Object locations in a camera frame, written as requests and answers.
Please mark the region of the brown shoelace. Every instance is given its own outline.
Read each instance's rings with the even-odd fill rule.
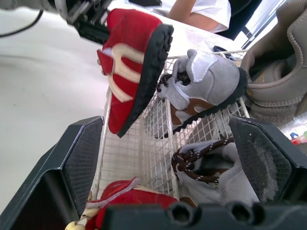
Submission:
[[[215,150],[221,146],[225,146],[228,143],[234,142],[233,138],[226,138],[226,139],[222,139],[219,140],[207,147],[205,147],[202,151],[200,151],[199,153],[195,153],[193,149],[190,149],[187,153],[180,153],[180,149],[178,149],[177,152],[175,152],[175,154],[172,157],[172,167],[174,170],[174,173],[177,176],[177,169],[176,166],[178,165],[178,170],[180,172],[184,171],[190,178],[197,180],[197,181],[202,181],[202,182],[206,182],[206,183],[214,183],[218,177],[217,176],[203,176],[203,175],[198,175],[196,174],[193,169],[195,168],[194,162],[197,161],[198,159],[202,158],[202,157],[208,157],[208,153],[212,150]],[[227,169],[207,169],[207,173],[215,174],[217,172],[219,173],[223,173],[225,172]]]

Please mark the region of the red suede shoe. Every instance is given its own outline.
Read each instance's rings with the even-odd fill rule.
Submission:
[[[112,90],[109,129],[122,137],[154,95],[174,28],[126,9],[112,10],[107,26],[110,37],[97,51],[98,63]]]
[[[139,179],[131,181],[116,181],[109,184],[104,190],[101,199],[87,203],[86,208],[101,208],[96,216],[91,218],[86,224],[86,230],[101,229],[106,208],[109,205],[141,205],[160,204],[163,208],[168,208],[177,200],[171,196],[151,191],[138,185]]]

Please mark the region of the beige sneaker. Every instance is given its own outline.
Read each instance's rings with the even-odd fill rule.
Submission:
[[[277,25],[245,55],[251,116],[278,126],[307,111],[307,0],[288,0]]]

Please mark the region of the white wire basket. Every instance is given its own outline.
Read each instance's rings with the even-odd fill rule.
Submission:
[[[218,52],[215,54],[231,54],[240,66],[246,50],[233,52]],[[179,57],[169,57],[164,72],[171,72],[174,62]],[[171,157],[181,146],[188,143],[221,139],[232,136],[228,125],[230,115],[249,117],[242,98],[226,109],[194,121],[184,130],[173,135],[170,114],[170,103],[158,100],[157,94],[148,104],[138,120],[128,132],[118,138],[108,127],[110,114],[111,92],[107,93],[106,114],[103,127],[101,147],[98,157],[97,172],[92,187],[93,199],[100,198],[104,188],[117,180],[131,180],[138,176],[141,184],[149,189],[179,198],[178,185],[173,169]],[[168,138],[154,136],[155,129],[150,117],[155,117],[160,124],[167,124]]]

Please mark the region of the white table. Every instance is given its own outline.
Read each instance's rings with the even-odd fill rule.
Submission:
[[[116,4],[111,7],[135,8]],[[0,33],[30,23],[36,14],[0,11]],[[229,39],[161,19],[175,28],[170,56],[214,44],[238,49]],[[99,48],[51,13],[32,29],[0,39],[0,213],[69,124],[103,114],[108,83],[96,63]]]

